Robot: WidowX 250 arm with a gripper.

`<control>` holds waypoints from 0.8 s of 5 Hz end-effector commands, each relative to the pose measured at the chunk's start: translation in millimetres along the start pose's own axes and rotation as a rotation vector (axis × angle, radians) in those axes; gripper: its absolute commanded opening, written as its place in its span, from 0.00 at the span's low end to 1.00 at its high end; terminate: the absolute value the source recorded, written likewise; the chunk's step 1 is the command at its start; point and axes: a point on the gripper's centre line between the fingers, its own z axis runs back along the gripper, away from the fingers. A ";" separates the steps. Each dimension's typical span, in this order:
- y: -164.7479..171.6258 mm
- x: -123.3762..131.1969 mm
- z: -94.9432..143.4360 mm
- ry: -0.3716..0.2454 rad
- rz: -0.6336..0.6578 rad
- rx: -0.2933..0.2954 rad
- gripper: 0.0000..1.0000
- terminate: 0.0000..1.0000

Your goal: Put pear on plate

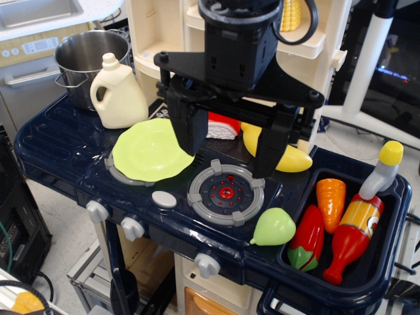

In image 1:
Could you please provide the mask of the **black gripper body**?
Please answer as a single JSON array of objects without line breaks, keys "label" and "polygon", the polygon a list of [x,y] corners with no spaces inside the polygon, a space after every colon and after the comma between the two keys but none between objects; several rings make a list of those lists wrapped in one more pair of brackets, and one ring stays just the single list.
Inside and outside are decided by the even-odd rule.
[{"label": "black gripper body", "polygon": [[264,127],[275,105],[296,106],[291,134],[309,134],[324,97],[286,74],[276,60],[283,1],[199,1],[203,52],[161,51],[158,93],[173,93],[209,112]]}]

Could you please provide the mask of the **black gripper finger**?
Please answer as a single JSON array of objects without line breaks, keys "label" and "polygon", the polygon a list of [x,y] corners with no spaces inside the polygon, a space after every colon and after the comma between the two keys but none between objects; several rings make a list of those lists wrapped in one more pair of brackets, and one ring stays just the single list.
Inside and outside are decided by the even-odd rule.
[{"label": "black gripper finger", "polygon": [[194,156],[207,136],[208,112],[173,93],[167,93],[165,102],[179,146]]},{"label": "black gripper finger", "polygon": [[262,127],[258,138],[253,178],[270,177],[281,160],[289,142],[293,124],[299,113],[296,106],[277,104],[270,123]]}]

